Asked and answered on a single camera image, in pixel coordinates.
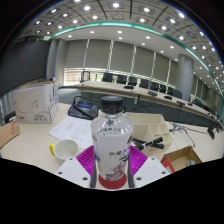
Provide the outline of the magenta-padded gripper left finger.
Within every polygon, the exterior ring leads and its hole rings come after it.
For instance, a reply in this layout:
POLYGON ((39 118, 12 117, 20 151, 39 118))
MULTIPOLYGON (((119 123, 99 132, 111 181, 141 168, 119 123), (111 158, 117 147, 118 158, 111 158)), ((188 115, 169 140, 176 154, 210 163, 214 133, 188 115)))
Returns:
POLYGON ((94 147, 88 147, 77 157, 69 157, 56 175, 81 187, 94 188, 97 182, 94 147))

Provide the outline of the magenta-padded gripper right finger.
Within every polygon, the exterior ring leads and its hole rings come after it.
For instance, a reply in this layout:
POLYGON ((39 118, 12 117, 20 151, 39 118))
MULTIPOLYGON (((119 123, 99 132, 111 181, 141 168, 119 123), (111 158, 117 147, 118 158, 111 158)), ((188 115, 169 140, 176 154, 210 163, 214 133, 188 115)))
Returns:
POLYGON ((156 157, 148 157, 139 149, 131 146, 128 162, 128 186, 140 188, 157 181, 169 172, 156 157))

